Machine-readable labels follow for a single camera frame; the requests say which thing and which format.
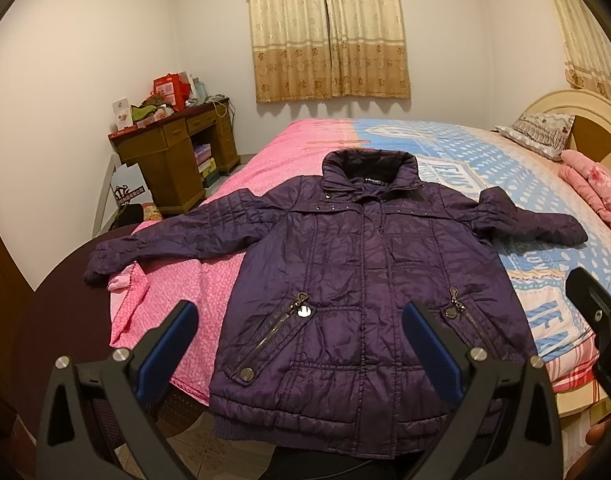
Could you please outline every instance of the stack of boxes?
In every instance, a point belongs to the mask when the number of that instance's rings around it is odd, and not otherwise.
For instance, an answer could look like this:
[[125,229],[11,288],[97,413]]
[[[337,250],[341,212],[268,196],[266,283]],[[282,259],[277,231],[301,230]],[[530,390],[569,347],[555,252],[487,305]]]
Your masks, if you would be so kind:
[[194,147],[194,158],[199,167],[199,174],[203,179],[203,187],[212,186],[219,179],[217,163],[212,157],[212,149],[209,144],[199,144]]

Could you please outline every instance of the purple jacket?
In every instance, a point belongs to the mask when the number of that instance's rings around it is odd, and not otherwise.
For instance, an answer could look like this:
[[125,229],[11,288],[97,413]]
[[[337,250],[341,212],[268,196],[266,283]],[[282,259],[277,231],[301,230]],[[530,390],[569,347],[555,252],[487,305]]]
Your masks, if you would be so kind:
[[490,242],[502,235],[587,240],[573,217],[517,208],[499,187],[477,203],[423,182],[409,153],[344,150],[326,156],[323,177],[292,178],[262,197],[241,189],[103,242],[86,280],[134,260],[249,248],[221,333],[212,412],[279,443],[300,436],[309,447],[393,458],[425,449],[449,412],[403,335],[406,303],[497,358],[536,353]]

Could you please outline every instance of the blue and white patterned bedding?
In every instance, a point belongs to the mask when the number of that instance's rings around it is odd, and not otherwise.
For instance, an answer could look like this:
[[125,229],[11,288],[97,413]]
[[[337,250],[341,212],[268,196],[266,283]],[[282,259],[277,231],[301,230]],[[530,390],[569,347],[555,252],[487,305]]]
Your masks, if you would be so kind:
[[565,297],[565,279],[569,270],[585,267],[611,292],[611,232],[572,188],[524,148],[491,132],[387,120],[356,120],[353,127],[372,148],[416,155],[423,180],[439,182],[475,200],[487,187],[500,186],[522,208],[575,216],[588,232],[583,246],[562,248],[513,240],[495,244],[524,306],[540,356],[549,362],[584,338],[589,327]]

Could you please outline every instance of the wooden headboard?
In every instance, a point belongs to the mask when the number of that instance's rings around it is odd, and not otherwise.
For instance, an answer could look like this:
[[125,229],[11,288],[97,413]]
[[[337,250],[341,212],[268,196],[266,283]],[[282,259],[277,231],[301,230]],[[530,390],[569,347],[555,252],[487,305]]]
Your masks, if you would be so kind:
[[588,90],[559,90],[525,110],[538,112],[575,114],[569,148],[611,169],[611,101]]

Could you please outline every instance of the jacket sleeve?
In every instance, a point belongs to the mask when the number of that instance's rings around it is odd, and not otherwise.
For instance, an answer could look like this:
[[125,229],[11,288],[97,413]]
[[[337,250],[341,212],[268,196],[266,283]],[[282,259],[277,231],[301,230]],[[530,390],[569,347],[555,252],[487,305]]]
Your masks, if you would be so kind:
[[101,283],[134,261],[149,258],[214,258],[258,242],[297,203],[303,177],[256,196],[238,189],[188,214],[133,235],[100,243],[90,255],[86,283]]
[[479,202],[454,189],[441,186],[445,210],[477,235],[492,238],[509,235],[524,240],[543,240],[573,246],[588,240],[579,221],[561,213],[533,213],[514,205],[500,187],[481,192]]

